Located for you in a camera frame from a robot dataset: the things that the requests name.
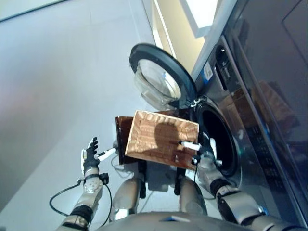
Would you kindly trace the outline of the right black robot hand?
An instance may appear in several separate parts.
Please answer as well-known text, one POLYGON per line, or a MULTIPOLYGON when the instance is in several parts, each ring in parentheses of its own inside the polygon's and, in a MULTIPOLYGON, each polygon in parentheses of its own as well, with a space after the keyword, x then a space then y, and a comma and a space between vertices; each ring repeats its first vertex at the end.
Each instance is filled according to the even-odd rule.
POLYGON ((192 156, 191 163, 197 166, 201 158, 210 158, 213 162, 216 161, 214 150, 211 146, 211 138, 204 132, 198 135, 198 142, 179 141, 179 145, 190 150, 197 151, 197 154, 192 156))

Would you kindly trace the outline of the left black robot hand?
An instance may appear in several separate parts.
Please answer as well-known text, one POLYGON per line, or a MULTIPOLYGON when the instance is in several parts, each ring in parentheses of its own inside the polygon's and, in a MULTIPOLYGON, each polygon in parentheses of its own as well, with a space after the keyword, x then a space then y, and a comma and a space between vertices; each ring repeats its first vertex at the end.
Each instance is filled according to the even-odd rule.
POLYGON ((94 137, 90 140, 87 148, 81 151, 81 171, 84 177, 89 175, 89 172, 94 170, 95 173, 99 172, 100 162, 106 160, 109 156, 117 151, 116 147, 112 147, 105 151, 98 153, 98 139, 94 137))

